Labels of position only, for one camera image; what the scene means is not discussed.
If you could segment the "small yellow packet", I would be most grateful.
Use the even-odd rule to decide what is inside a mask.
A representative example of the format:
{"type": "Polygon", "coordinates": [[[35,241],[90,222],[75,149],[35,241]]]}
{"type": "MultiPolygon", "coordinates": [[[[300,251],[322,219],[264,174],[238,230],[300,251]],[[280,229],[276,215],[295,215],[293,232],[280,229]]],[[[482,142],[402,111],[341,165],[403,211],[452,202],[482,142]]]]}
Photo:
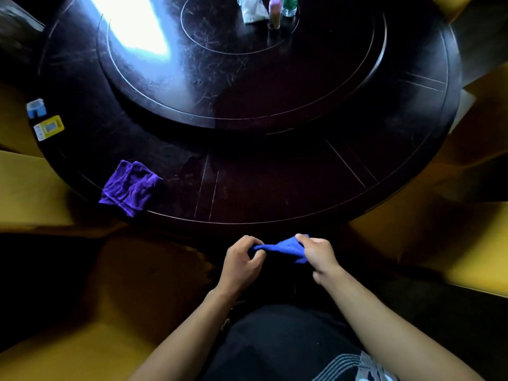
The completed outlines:
{"type": "Polygon", "coordinates": [[[33,127],[37,141],[42,142],[65,130],[60,115],[54,115],[33,127]]]}

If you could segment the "pink bottle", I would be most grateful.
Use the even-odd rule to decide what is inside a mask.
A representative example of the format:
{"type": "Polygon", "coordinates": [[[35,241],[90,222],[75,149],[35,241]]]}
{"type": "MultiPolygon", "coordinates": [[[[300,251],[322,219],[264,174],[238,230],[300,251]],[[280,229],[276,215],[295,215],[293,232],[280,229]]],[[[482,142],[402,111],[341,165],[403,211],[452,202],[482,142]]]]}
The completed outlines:
{"type": "Polygon", "coordinates": [[[282,21],[282,0],[269,0],[268,5],[268,28],[278,30],[282,21]]]}

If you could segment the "purple folded cloth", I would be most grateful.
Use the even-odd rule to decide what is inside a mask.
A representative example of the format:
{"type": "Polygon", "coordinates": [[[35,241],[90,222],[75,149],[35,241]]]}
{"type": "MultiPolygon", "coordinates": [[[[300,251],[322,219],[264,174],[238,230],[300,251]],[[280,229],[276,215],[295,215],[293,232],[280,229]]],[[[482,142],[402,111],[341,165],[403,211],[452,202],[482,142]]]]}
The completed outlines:
{"type": "Polygon", "coordinates": [[[163,179],[138,161],[121,160],[102,189],[98,201],[130,218],[137,217],[163,187],[163,179]]]}

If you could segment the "person's right forearm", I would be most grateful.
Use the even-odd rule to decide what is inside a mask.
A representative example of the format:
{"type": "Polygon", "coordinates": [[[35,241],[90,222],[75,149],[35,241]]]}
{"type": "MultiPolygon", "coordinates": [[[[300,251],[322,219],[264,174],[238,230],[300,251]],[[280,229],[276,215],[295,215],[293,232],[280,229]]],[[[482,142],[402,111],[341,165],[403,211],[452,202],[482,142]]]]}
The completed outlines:
{"type": "Polygon", "coordinates": [[[402,381],[485,381],[461,359],[404,320],[340,265],[315,269],[367,352],[402,381]]]}

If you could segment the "blue cloth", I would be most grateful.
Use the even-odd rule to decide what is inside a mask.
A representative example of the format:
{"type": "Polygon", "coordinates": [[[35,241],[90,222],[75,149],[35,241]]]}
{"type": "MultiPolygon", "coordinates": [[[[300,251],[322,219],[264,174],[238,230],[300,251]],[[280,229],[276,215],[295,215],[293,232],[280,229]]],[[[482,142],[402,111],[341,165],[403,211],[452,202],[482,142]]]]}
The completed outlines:
{"type": "Polygon", "coordinates": [[[265,252],[275,252],[281,255],[290,256],[294,259],[295,264],[306,264],[308,259],[305,256],[305,248],[295,236],[285,239],[276,244],[252,245],[249,254],[253,256],[255,252],[264,250],[265,252]]]}

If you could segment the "dark round turntable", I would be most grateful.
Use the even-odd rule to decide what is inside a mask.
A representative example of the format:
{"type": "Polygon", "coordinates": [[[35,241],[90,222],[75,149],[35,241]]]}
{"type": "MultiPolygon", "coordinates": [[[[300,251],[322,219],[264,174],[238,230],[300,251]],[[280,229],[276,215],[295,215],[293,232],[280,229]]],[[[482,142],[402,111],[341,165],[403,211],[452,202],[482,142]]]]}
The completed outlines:
{"type": "Polygon", "coordinates": [[[376,0],[299,0],[244,24],[237,0],[91,0],[99,61],[126,105],[193,128],[275,133],[332,113],[373,76],[376,0]]]}

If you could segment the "small blue packet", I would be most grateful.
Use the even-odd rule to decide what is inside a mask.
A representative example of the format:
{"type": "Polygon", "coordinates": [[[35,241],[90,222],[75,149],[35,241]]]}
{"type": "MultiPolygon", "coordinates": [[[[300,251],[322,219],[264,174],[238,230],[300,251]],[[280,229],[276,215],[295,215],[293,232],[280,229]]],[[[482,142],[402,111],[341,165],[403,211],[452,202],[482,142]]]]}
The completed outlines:
{"type": "Polygon", "coordinates": [[[29,120],[47,116],[47,109],[42,98],[37,98],[26,104],[26,111],[29,120]]]}

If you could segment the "person's left hand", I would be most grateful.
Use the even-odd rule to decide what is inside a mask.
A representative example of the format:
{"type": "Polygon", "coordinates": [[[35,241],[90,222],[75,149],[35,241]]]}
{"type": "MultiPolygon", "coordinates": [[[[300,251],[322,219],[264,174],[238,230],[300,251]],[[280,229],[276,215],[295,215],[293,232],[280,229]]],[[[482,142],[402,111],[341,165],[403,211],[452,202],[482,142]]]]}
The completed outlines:
{"type": "Polygon", "coordinates": [[[216,290],[229,296],[238,296],[245,288],[251,285],[261,273],[251,271],[248,267],[249,249],[252,245],[261,245],[263,242],[256,237],[245,235],[228,248],[223,269],[216,290]]]}

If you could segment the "yellow upholstered chair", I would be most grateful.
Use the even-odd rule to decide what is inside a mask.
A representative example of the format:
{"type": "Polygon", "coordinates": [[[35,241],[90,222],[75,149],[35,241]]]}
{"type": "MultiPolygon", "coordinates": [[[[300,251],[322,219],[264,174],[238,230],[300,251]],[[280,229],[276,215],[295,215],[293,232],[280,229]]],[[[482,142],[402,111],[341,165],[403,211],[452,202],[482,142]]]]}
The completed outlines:
{"type": "Polygon", "coordinates": [[[0,381],[125,381],[203,300],[213,264],[167,238],[106,240],[70,316],[0,354],[0,381]]]}
{"type": "Polygon", "coordinates": [[[0,150],[0,234],[103,238],[124,227],[75,193],[45,159],[0,150]]]}
{"type": "Polygon", "coordinates": [[[508,299],[508,151],[465,165],[435,158],[349,225],[401,268],[508,299]]]}

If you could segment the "white plastic bag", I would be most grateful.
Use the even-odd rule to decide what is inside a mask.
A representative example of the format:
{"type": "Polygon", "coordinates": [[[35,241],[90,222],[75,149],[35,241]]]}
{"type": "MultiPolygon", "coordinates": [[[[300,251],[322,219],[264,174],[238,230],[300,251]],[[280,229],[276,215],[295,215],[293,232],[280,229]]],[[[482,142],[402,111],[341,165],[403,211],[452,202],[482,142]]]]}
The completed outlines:
{"type": "Polygon", "coordinates": [[[237,0],[244,24],[254,24],[269,19],[269,13],[262,0],[237,0]]]}

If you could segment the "person's left forearm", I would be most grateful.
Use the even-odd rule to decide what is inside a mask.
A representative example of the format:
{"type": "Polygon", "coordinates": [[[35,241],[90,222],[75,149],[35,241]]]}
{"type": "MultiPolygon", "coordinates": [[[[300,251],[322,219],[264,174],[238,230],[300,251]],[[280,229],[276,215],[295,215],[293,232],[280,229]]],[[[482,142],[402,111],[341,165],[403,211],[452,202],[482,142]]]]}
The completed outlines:
{"type": "Polygon", "coordinates": [[[128,378],[128,381],[195,381],[221,332],[239,288],[219,284],[128,378]]]}

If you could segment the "person's right hand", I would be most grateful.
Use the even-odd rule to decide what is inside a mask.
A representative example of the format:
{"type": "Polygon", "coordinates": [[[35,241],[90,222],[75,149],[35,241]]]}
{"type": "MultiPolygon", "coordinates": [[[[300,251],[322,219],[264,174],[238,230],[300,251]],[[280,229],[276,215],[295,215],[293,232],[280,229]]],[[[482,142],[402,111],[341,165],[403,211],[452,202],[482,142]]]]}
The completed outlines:
{"type": "Polygon", "coordinates": [[[319,251],[319,274],[314,275],[315,282],[324,288],[333,286],[345,270],[340,266],[331,243],[322,238],[311,238],[303,234],[296,234],[296,239],[303,244],[305,250],[319,251]]]}

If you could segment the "person's black shorts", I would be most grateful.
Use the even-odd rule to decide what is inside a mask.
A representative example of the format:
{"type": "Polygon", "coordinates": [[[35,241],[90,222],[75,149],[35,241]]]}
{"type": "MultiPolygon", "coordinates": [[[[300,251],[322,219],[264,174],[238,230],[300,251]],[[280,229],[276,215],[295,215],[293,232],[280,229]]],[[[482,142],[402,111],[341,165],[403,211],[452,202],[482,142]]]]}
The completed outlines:
{"type": "Polygon", "coordinates": [[[269,305],[231,323],[199,381],[398,381],[340,316],[269,305]]]}

